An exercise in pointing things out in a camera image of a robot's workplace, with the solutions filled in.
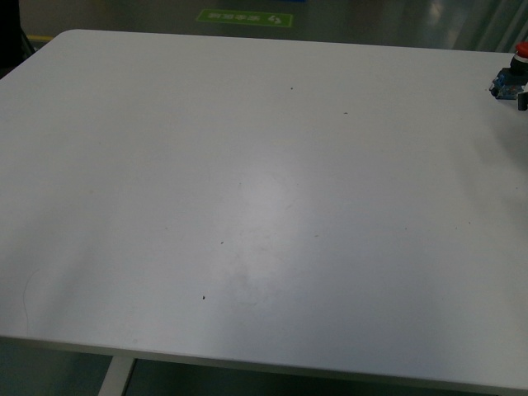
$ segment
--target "green floor sign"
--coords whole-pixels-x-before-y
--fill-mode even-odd
[[[196,18],[198,22],[236,23],[239,25],[291,27],[292,14],[272,12],[251,12],[231,10],[202,10]]]

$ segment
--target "yellow floor line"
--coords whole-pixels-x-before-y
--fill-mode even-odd
[[[49,36],[49,35],[27,35],[27,38],[29,40],[33,40],[33,41],[52,41],[53,37]]]

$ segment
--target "gray floor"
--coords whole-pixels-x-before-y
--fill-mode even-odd
[[[337,379],[138,361],[126,396],[477,396]]]
[[[511,50],[525,36],[528,15],[521,0],[25,0],[20,5],[27,35],[103,29],[458,50]],[[274,28],[196,21],[205,8],[289,13],[294,23]],[[109,363],[107,356],[2,342],[0,394],[97,394]],[[127,395],[136,394],[460,395],[152,361],[134,369]]]
[[[0,395],[97,395],[110,361],[109,356],[0,342]]]
[[[271,39],[452,48],[474,0],[25,0],[21,19],[30,35],[103,29],[228,35]],[[197,22],[205,8],[282,12],[291,28]]]

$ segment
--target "red button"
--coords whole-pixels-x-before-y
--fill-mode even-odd
[[[528,41],[522,41],[521,43],[515,46],[517,53],[522,58],[528,58]]]

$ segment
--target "white table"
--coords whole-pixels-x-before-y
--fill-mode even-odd
[[[0,81],[0,335],[525,394],[510,58],[60,35]]]

